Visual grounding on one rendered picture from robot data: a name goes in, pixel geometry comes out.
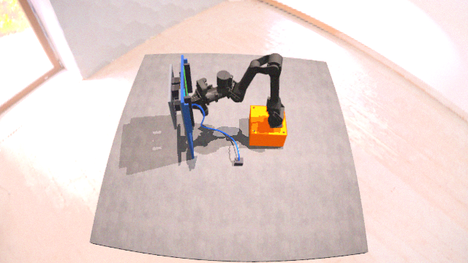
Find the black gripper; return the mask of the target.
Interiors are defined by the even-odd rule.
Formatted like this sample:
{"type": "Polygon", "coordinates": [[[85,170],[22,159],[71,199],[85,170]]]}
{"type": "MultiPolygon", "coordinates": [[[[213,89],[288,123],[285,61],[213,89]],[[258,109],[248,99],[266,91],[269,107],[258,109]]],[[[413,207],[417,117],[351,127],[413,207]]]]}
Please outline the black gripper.
{"type": "Polygon", "coordinates": [[[205,116],[208,115],[208,108],[205,104],[209,105],[209,102],[215,101],[218,102],[220,99],[219,92],[217,88],[211,86],[211,89],[208,89],[208,86],[204,83],[203,80],[197,80],[197,86],[200,87],[200,90],[195,89],[194,94],[191,96],[192,104],[197,104],[203,108],[203,111],[200,107],[193,105],[193,110],[200,110],[203,116],[203,112],[205,116]]]}

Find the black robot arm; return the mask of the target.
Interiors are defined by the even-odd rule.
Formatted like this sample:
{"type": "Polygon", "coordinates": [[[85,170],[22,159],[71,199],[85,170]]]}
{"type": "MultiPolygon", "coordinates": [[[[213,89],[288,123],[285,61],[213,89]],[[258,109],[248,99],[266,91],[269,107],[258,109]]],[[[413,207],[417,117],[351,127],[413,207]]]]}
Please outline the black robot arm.
{"type": "Polygon", "coordinates": [[[278,53],[268,54],[259,59],[252,60],[240,82],[233,80],[233,75],[227,71],[217,73],[217,90],[220,98],[231,98],[234,102],[244,100],[246,90],[256,74],[269,75],[271,84],[271,96],[266,102],[268,112],[268,124],[270,128],[283,127],[284,105],[279,97],[279,76],[282,71],[283,57],[278,53]],[[261,67],[266,64],[267,66],[261,67]]]}

